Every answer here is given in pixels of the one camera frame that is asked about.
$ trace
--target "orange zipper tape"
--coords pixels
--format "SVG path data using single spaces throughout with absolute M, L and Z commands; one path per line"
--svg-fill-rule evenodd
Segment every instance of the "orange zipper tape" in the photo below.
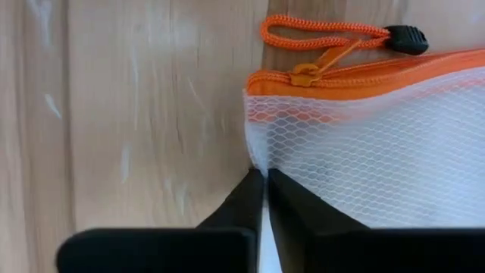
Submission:
M 369 40 L 372 42 L 336 37 L 292 40 L 270 34 L 268 28 L 275 25 L 312 31 L 354 31 L 369 34 L 374 38 Z M 261 25 L 261 34 L 265 42 L 273 46 L 300 50 L 328 46 L 333 48 L 314 64 L 299 64 L 287 73 L 254 73 L 249 78 L 247 93 L 249 96 L 297 96 L 336 101 L 366 99 L 444 74 L 485 66 L 485 49 L 476 49 L 405 57 L 343 68 L 330 67 L 354 48 L 369 49 L 382 46 L 386 39 L 386 31 L 361 24 L 315 23 L 284 15 L 269 17 Z

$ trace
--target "wooden surface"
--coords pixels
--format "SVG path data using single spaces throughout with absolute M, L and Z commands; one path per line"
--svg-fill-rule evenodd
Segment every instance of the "wooden surface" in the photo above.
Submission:
M 263 52 L 266 13 L 414 24 L 441 51 L 485 46 L 484 8 L 480 0 L 0 0 L 0 273 L 54 272 L 55 249 L 75 231 L 190 227 L 217 208 L 250 164 L 248 74 L 321 54 Z

